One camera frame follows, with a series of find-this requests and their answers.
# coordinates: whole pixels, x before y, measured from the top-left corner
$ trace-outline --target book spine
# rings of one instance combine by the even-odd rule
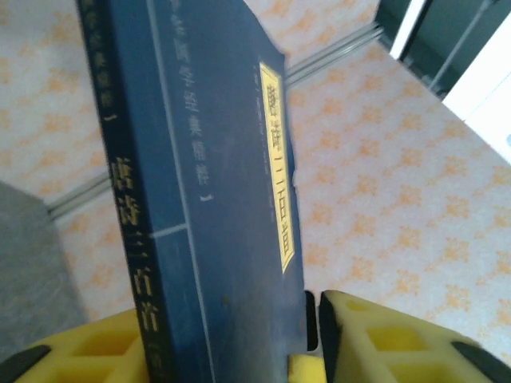
[[[176,359],[109,2],[77,5],[150,381],[174,381]]]

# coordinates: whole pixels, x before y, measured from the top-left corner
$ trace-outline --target yellow title label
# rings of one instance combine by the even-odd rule
[[[271,181],[275,201],[275,217],[279,232],[282,272],[295,255],[295,241],[291,219],[289,179],[287,174],[286,134],[283,112],[282,78],[265,64],[260,63],[263,87],[264,116],[266,119]]]

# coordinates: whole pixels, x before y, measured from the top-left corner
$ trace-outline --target patterned floor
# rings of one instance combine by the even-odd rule
[[[46,2],[0,0],[0,168],[51,202],[105,160],[73,2]],[[366,25],[376,1],[250,3],[295,62]],[[376,43],[290,105],[308,288],[440,323],[511,363],[509,166]],[[133,304],[115,214],[107,194],[57,223],[91,319]]]

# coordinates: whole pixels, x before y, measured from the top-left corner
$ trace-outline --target gray surface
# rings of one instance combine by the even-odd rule
[[[85,323],[43,202],[0,183],[0,360]]]

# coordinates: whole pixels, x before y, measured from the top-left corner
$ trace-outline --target book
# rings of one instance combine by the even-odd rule
[[[284,55],[236,0],[78,0],[151,381],[307,350]]]

